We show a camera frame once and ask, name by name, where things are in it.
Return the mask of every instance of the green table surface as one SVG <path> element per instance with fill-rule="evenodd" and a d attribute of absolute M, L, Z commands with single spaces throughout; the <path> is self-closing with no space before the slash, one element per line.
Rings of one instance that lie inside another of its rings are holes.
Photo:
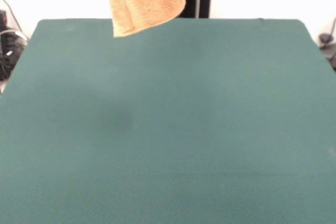
<path fill-rule="evenodd" d="M 0 223 L 336 223 L 335 101 L 296 20 L 42 21 L 0 98 Z"/>

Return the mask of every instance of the black cable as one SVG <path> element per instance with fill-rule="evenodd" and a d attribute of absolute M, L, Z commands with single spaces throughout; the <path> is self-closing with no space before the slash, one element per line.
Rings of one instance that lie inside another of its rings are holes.
<path fill-rule="evenodd" d="M 13 10 L 12 10 L 11 6 L 9 5 L 9 3 L 8 3 L 6 0 L 2 0 L 2 1 L 5 3 L 5 5 L 7 5 L 8 9 L 9 9 L 9 12 L 11 13 L 11 15 L 12 15 L 12 17 L 13 17 L 13 19 L 14 19 L 16 25 L 17 25 L 17 27 L 18 27 L 19 30 L 22 32 L 21 26 L 20 26 L 19 22 L 17 21 L 15 15 L 14 15 L 14 13 L 13 13 Z"/>
<path fill-rule="evenodd" d="M 335 25 L 336 25 L 336 17 L 334 19 L 334 23 L 332 24 L 332 28 L 331 28 L 331 31 L 330 31 L 330 36 L 332 36 L 332 34 L 334 33 L 335 31 Z"/>

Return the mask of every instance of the green table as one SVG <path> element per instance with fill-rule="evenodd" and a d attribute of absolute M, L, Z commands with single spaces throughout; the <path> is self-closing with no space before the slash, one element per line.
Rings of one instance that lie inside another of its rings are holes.
<path fill-rule="evenodd" d="M 335 99 L 295 20 L 42 21 L 0 99 L 0 223 L 335 223 Z"/>

